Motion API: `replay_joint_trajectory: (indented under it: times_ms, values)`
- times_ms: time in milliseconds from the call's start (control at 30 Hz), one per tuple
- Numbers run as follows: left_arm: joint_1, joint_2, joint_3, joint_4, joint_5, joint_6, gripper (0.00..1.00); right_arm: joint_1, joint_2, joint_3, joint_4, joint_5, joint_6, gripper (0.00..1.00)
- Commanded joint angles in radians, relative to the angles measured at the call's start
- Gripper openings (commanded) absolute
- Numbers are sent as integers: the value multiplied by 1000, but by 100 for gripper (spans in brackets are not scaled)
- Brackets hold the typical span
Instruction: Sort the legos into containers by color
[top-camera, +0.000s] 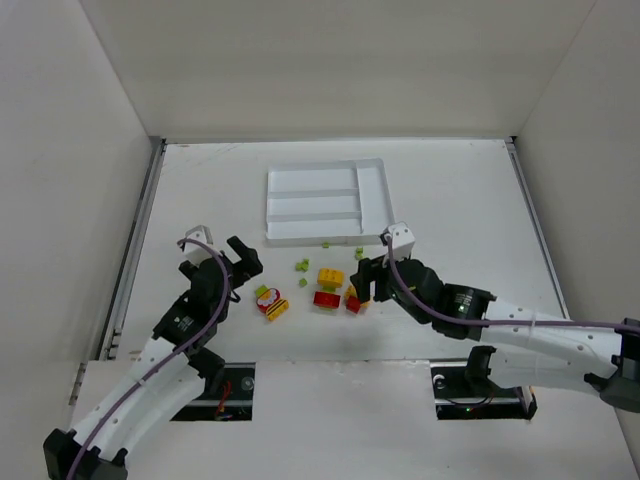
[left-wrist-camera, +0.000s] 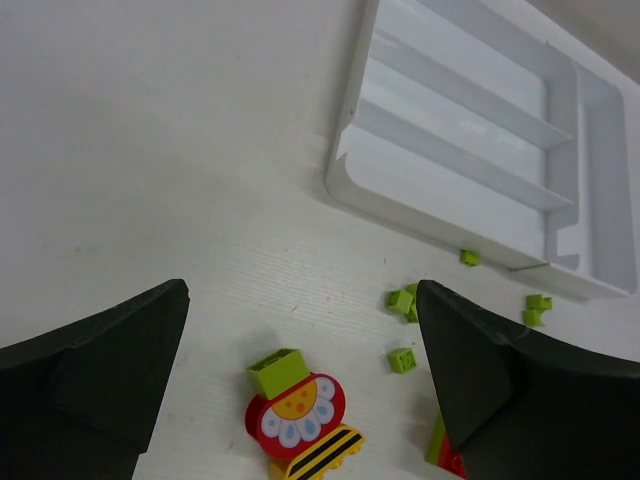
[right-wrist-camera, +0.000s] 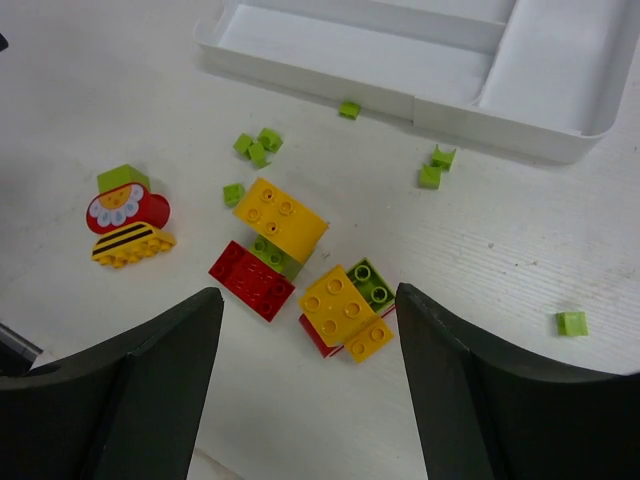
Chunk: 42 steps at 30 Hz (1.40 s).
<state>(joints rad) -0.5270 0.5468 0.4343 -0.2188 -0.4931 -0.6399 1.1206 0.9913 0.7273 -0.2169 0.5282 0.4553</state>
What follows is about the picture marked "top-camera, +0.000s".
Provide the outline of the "yellow lego brick large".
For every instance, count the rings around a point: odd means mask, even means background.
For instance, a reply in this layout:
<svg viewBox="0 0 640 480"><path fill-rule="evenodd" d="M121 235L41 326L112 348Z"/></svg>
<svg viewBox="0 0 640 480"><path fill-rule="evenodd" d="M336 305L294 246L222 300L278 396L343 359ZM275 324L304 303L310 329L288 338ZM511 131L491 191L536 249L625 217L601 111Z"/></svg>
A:
<svg viewBox="0 0 640 480"><path fill-rule="evenodd" d="M317 284L323 288L340 289L344 284L344 273L341 270L321 268L318 271Z"/></svg>

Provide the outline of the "red lego brick large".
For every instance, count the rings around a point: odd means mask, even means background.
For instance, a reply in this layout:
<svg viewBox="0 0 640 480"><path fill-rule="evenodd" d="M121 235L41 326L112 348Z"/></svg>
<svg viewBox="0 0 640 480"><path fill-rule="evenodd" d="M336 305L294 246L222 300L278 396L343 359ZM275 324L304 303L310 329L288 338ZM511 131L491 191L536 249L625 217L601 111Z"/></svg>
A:
<svg viewBox="0 0 640 480"><path fill-rule="evenodd" d="M316 291L313 297L313 305L324 310L336 310L339 308L341 297L332 292Z"/></svg>

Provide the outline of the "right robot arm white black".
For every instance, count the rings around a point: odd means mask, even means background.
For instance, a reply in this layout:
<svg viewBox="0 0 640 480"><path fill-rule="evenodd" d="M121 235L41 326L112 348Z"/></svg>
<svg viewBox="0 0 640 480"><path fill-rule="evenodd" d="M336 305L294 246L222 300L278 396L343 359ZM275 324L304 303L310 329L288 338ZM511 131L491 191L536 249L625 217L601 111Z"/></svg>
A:
<svg viewBox="0 0 640 480"><path fill-rule="evenodd" d="M499 300L475 287L447 284L417 259L363 259L350 278L361 301L392 300L420 325L473 341L464 370L479 395L542 386L639 410L639 323L567 321Z"/></svg>

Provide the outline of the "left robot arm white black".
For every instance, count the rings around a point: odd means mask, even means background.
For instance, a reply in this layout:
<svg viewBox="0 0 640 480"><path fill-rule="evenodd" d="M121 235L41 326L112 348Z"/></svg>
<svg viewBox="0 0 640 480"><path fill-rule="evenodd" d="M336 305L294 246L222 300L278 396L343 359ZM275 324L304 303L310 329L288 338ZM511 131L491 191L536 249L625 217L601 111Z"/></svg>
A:
<svg viewBox="0 0 640 480"><path fill-rule="evenodd" d="M255 249L228 238L231 261L215 251L207 232L179 241L180 272L189 288L162 316L131 368L104 399L69 430L53 430L43 444L51 479L125 479L137 446L162 429L183 407L217 384L225 361L207 349L236 291L260 275Z"/></svg>

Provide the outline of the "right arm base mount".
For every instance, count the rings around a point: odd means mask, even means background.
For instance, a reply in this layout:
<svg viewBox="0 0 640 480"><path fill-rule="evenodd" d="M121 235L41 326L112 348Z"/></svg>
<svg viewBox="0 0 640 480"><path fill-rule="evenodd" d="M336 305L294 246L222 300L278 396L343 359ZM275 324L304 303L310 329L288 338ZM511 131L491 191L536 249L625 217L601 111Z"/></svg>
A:
<svg viewBox="0 0 640 480"><path fill-rule="evenodd" d="M530 387L502 388L489 379L491 346L473 347L466 360L430 364L434 406L438 420L525 420L538 410Z"/></svg>

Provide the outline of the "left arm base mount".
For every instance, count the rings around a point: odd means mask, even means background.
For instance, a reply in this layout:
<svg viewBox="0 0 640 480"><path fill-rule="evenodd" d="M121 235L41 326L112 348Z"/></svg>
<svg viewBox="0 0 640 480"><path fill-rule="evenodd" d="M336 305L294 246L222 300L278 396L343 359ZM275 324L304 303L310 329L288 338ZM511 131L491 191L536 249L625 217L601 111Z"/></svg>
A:
<svg viewBox="0 0 640 480"><path fill-rule="evenodd" d="M206 381L205 391L172 418L173 422L245 422L253 417L255 363L227 364L220 380Z"/></svg>

